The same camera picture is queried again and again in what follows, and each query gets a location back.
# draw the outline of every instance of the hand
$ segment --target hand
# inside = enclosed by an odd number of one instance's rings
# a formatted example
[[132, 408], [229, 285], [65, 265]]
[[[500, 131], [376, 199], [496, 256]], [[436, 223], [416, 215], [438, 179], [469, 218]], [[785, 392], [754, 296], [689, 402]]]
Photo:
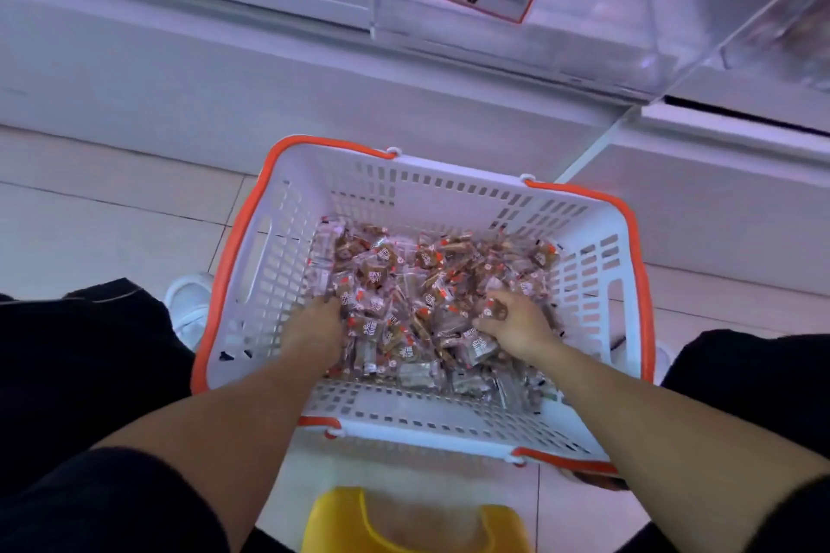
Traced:
[[282, 354], [297, 355], [322, 375], [340, 358], [343, 322], [340, 302], [316, 297], [305, 307], [296, 307], [282, 329]]
[[493, 335], [513, 356], [536, 365], [542, 350], [561, 343], [550, 329], [545, 313], [528, 296], [509, 291], [491, 291], [487, 296], [507, 307], [507, 318], [499, 321], [480, 317], [472, 324], [481, 332]]

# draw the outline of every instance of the yellow plastic object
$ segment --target yellow plastic object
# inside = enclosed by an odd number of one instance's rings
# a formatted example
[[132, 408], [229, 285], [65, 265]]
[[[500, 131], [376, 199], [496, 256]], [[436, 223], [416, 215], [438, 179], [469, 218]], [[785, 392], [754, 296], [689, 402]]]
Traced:
[[[510, 507], [479, 507], [487, 542], [469, 553], [530, 553], [519, 515]], [[301, 553], [418, 553], [381, 536], [369, 524], [362, 487], [336, 487], [311, 508]]]

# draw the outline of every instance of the shopping basket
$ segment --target shopping basket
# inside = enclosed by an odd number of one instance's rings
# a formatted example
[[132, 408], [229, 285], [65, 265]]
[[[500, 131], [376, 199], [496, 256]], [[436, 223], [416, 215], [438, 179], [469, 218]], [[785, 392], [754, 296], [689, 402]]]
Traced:
[[[624, 202], [532, 175], [500, 175], [405, 156], [396, 148], [294, 136], [271, 149], [236, 217], [193, 367], [193, 393], [236, 380], [278, 353], [282, 322], [305, 291], [312, 237], [321, 217], [332, 213], [396, 229], [492, 229], [548, 238], [562, 254], [550, 296], [565, 341], [612, 363], [609, 287], [619, 286], [627, 346], [613, 364], [652, 380], [651, 297], [637, 222]], [[325, 429], [331, 438], [616, 472], [562, 394], [545, 399], [541, 414], [523, 415], [466, 398], [326, 379], [312, 391], [299, 424]]]

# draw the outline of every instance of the forearm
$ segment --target forearm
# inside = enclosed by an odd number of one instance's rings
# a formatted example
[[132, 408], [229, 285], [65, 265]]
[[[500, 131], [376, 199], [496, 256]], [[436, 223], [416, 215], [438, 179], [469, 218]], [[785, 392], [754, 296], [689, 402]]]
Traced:
[[231, 551], [238, 551], [318, 378], [301, 355], [284, 353], [242, 380], [145, 415], [97, 446], [136, 448], [176, 468], [213, 508]]
[[830, 462], [727, 413], [636, 380], [562, 343], [536, 364], [684, 553], [740, 551], [763, 518]]

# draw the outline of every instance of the left hand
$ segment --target left hand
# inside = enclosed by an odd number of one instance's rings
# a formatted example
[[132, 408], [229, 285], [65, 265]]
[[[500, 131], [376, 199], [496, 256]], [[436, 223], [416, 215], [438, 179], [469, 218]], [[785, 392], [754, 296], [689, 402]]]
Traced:
[[281, 344], [282, 354], [302, 357], [322, 375], [337, 363], [343, 345], [339, 300], [316, 297], [305, 307], [296, 307], [282, 329]]

